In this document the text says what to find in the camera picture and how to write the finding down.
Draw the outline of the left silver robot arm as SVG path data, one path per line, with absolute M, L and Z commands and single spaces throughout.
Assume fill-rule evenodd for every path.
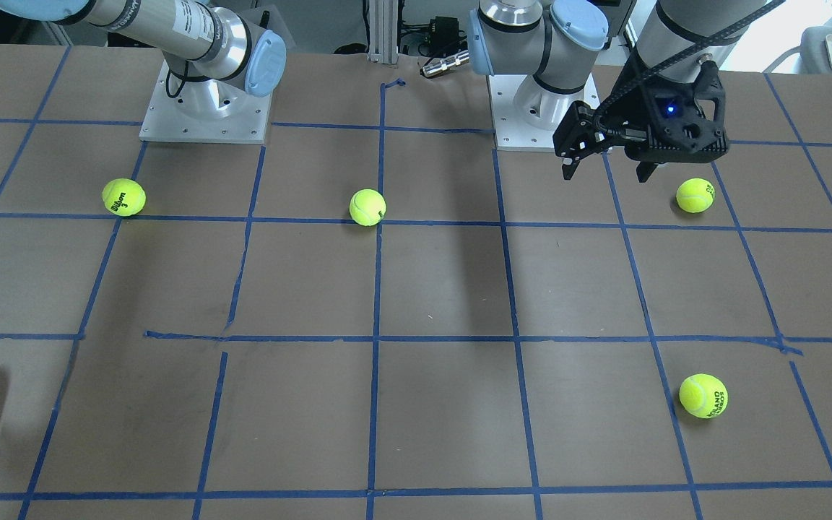
M 552 132 L 565 180 L 615 146 L 644 182 L 660 165 L 703 164 L 729 151 L 719 64 L 777 1 L 657 1 L 600 105 L 584 99 L 610 21 L 589 1 L 482 1 L 467 44 L 477 74 L 518 74 L 518 107 Z

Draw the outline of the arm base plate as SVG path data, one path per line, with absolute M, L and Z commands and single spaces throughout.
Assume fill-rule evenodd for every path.
M 253 144 L 267 140 L 273 97 L 209 79 L 182 83 L 162 63 L 139 138 L 166 144 Z
M 597 108 L 600 99 L 592 76 L 575 93 L 547 91 L 529 75 L 489 76 L 490 108 L 499 151 L 554 154 L 553 133 L 571 103 Z

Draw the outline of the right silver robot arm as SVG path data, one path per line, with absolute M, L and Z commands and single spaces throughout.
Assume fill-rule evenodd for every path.
M 199 1 L 0 1 L 0 10 L 59 25 L 82 21 L 122 34 L 255 98 L 271 95 L 286 69 L 286 43 L 273 30 Z

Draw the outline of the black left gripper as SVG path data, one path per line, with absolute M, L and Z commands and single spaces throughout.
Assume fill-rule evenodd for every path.
M 599 105 L 571 103 L 552 135 L 565 181 L 584 158 L 614 147 L 638 162 L 641 183 L 662 163 L 709 163 L 729 151 L 726 93 L 716 62 L 700 64 L 692 82 L 648 78 L 646 72 L 643 62 L 628 63 Z

